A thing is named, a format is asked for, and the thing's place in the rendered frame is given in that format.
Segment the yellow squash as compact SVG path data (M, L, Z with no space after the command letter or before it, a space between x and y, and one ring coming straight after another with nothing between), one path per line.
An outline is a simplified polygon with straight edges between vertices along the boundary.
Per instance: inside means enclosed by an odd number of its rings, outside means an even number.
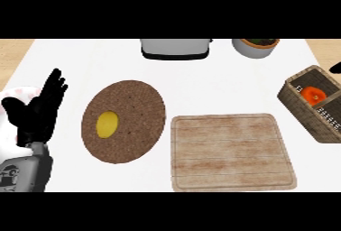
M106 139L115 133L118 127L118 115L112 111L100 114L96 122L96 132L100 138Z

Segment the orange vegetable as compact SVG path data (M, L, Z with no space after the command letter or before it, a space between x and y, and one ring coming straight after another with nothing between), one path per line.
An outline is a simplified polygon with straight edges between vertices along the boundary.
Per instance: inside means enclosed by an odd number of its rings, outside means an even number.
M308 102L308 104L313 106L317 105L319 102L322 102L326 99L325 92L319 88L314 88L314 87L305 87L301 90L301 96Z

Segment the brown wicker basket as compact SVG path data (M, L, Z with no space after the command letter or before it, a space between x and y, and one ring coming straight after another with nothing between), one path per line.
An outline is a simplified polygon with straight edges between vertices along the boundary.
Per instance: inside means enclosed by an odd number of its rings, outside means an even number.
M314 87L326 98L310 105L302 89ZM283 83L277 98L319 143L341 143L341 84L316 65L292 75Z

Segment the round brown cork placemat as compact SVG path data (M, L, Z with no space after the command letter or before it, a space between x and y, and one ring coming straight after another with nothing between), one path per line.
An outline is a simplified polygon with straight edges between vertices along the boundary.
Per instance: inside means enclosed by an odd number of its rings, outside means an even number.
M113 134L100 138L96 122L103 112L118 116ZM90 154L103 162L125 163L152 149L165 124L162 97L150 85L122 80L108 86L91 99L81 122L81 138Z

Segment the grey appliance with black base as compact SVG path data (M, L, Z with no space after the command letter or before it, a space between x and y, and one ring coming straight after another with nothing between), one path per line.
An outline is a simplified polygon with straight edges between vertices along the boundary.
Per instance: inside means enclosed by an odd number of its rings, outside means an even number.
M209 54L211 39L140 39L141 54L150 60L201 60Z

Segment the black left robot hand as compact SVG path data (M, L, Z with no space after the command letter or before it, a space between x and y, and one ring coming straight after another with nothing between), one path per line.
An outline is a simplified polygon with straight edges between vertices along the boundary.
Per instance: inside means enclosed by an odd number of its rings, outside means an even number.
M17 127L19 147L26 147L32 142L46 143L48 141L66 89L62 71L54 69L47 77L40 95L32 98L28 105L15 97L6 97L1 100L7 120Z

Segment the grey plant pot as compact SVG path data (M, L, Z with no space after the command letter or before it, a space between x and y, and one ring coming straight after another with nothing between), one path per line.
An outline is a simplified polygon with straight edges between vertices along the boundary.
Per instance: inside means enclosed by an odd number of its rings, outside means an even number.
M240 55L251 59L261 59L270 55L279 44L279 39L268 45L254 44L246 39L233 39L232 44Z

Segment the white plate with pink hearts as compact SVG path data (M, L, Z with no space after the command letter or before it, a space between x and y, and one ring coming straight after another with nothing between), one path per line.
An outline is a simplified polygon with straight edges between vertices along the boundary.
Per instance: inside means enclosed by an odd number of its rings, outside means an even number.
M17 127L7 120L7 112L1 106L1 100L6 97L15 97L25 105L29 104L34 97L40 95L40 88L17 87L0 92L0 164L12 158L32 154L29 148L22 148L17 143Z

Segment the pale wooden cutting board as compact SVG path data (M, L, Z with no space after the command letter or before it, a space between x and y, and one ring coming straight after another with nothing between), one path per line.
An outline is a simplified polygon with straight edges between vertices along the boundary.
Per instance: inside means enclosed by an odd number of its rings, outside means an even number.
M170 126L177 191L294 189L296 178L274 116L181 115Z

